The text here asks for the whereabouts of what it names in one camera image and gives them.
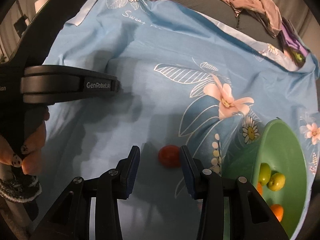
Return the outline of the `left hand painted nails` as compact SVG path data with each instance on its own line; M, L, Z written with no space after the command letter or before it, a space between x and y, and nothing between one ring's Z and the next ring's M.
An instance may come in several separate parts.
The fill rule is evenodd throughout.
M26 175L38 175L42 170L41 150L46 142L46 121L50 118L48 107L44 109L42 124L24 142L21 153L22 160L14 153L9 143L1 136L1 164L21 167Z

